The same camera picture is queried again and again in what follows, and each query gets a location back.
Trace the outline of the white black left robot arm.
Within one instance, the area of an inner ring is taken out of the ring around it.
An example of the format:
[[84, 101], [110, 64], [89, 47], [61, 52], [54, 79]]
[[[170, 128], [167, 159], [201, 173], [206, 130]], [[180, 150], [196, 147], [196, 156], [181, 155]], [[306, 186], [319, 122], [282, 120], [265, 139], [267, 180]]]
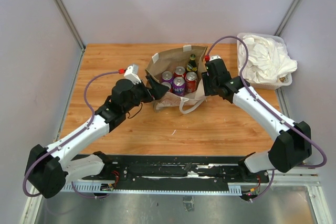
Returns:
[[46, 146], [36, 145], [29, 153], [23, 180], [23, 192], [28, 197], [26, 184], [31, 183], [38, 195], [51, 198], [68, 183], [88, 176], [108, 179], [114, 174], [113, 161], [103, 152], [95, 152], [85, 158], [75, 159], [84, 148], [95, 140], [109, 134], [136, 106], [159, 100], [168, 92], [150, 75], [146, 76], [150, 86], [138, 76], [120, 79], [112, 88], [104, 104], [92, 111], [90, 119], [66, 137]]

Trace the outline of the pink patterned canvas bag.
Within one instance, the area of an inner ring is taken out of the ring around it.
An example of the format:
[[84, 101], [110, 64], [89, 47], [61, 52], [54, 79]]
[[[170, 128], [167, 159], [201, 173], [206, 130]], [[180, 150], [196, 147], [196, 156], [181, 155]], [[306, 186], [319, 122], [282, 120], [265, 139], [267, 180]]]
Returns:
[[178, 107], [180, 112], [188, 114], [205, 101], [202, 73], [206, 71], [204, 46], [185, 45], [152, 56], [146, 73], [170, 90], [154, 102], [154, 110]]

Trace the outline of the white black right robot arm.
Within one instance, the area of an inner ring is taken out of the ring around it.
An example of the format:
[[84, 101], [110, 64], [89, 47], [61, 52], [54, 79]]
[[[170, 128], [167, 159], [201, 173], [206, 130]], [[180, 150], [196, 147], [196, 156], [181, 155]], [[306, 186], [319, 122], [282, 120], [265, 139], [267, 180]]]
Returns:
[[282, 115], [266, 102], [247, 82], [239, 76], [232, 78], [224, 61], [213, 56], [205, 64], [202, 72], [206, 96], [218, 95], [249, 114], [273, 140], [270, 150], [251, 153], [238, 163], [238, 177], [250, 182], [257, 173], [275, 169], [286, 173], [301, 165], [312, 154], [310, 126], [302, 121], [297, 123]]

